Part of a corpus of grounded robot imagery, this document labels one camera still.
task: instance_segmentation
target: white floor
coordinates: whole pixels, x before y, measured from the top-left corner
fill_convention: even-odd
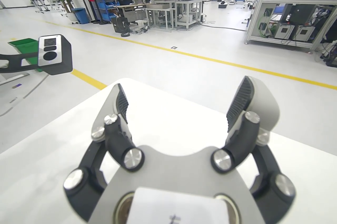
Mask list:
[[[209,24],[211,26],[245,29],[241,22],[249,17],[249,12],[240,7],[218,9],[216,2],[209,2],[204,13],[208,15],[207,21],[215,21]],[[41,35],[60,33],[72,44],[74,68],[104,84],[130,77],[223,113],[227,112],[228,105],[222,100],[228,94],[235,94],[229,84],[239,85],[245,75],[254,76],[267,84],[279,103],[281,117],[274,132],[337,155],[336,90],[66,28],[64,26],[71,27],[67,20],[58,13],[35,13],[35,8],[1,10],[0,53],[16,54],[7,44],[11,38],[37,39]],[[112,25],[86,24],[75,28],[120,37]],[[271,45],[245,45],[245,34],[197,26],[190,31],[172,33],[150,30],[128,39],[164,48],[175,46],[186,53],[337,85],[337,69],[325,66],[315,54]],[[37,84],[43,74],[34,72],[24,78]],[[18,89],[12,89],[17,83],[20,81],[0,86],[0,105],[12,94],[10,90]],[[96,92],[98,89],[72,74],[49,76],[27,98],[0,117],[0,153]]]

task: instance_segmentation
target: silver pivot cap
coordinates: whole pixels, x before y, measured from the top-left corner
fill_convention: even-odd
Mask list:
[[[118,116],[116,114],[106,115],[104,117],[104,123],[105,124],[113,124],[117,121]]]
[[[124,156],[124,165],[127,169],[136,168],[142,161],[142,152],[140,149],[133,148]]]
[[[83,179],[83,171],[81,169],[73,170],[63,183],[63,187],[67,190],[77,187]]]
[[[252,122],[253,124],[258,124],[260,122],[260,116],[252,111],[247,111],[245,113],[245,117],[247,120]]]
[[[225,152],[223,149],[218,149],[214,155],[213,160],[215,165],[223,171],[227,171],[231,168],[232,162],[230,155]]]
[[[275,184],[284,195],[295,195],[295,186],[287,176],[283,174],[278,174],[275,178]]]

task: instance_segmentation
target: desk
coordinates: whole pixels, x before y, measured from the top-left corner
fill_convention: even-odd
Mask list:
[[[146,4],[123,5],[117,7],[122,10],[123,16],[126,17],[129,22],[146,19],[144,10]]]
[[[136,145],[170,155],[223,146],[225,114],[131,79],[118,83],[129,101],[127,118]],[[89,146],[91,126],[112,86],[0,154],[0,223],[83,224],[67,203],[62,186]],[[224,103],[229,106],[233,97],[229,95]],[[269,146],[297,191],[280,223],[335,223],[337,157],[277,134],[271,135]],[[101,168],[107,181],[117,168],[107,155]],[[253,159],[248,157],[238,171],[250,187],[257,174]]]

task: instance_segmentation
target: metal workstation frame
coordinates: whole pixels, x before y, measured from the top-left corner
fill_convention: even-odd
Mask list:
[[[323,25],[323,27],[321,28],[321,30],[319,31],[319,33],[317,34],[317,36],[312,42],[289,40],[285,43],[284,40],[281,40],[281,39],[266,38],[262,36],[253,35],[254,28],[258,24],[259,18],[263,16],[265,12],[265,8],[272,8],[273,4],[333,5],[334,7],[332,8],[332,12],[330,16],[328,17],[328,19],[326,20],[325,24]],[[245,44],[248,44],[249,41],[286,44],[286,45],[291,45],[295,47],[308,48],[309,52],[312,52],[319,46],[323,36],[330,29],[330,27],[332,26],[336,18],[337,18],[337,0],[258,0],[255,6],[255,9],[254,9],[254,13],[249,22]]]

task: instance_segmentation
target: blue storage bin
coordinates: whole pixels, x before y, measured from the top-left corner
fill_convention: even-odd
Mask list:
[[[114,7],[114,3],[110,3],[110,2],[107,2],[107,3],[98,3],[98,7],[99,8],[106,8],[106,7]]]
[[[111,19],[111,18],[114,18],[114,17],[117,17],[117,16],[116,16],[115,14],[113,14],[113,13],[110,13],[110,14],[103,13],[103,14],[102,14],[102,18],[103,18],[104,20],[110,21],[110,19]]]
[[[80,24],[88,24],[89,19],[87,16],[87,12],[85,8],[79,7],[79,8],[72,8],[71,11],[75,13],[75,16]]]

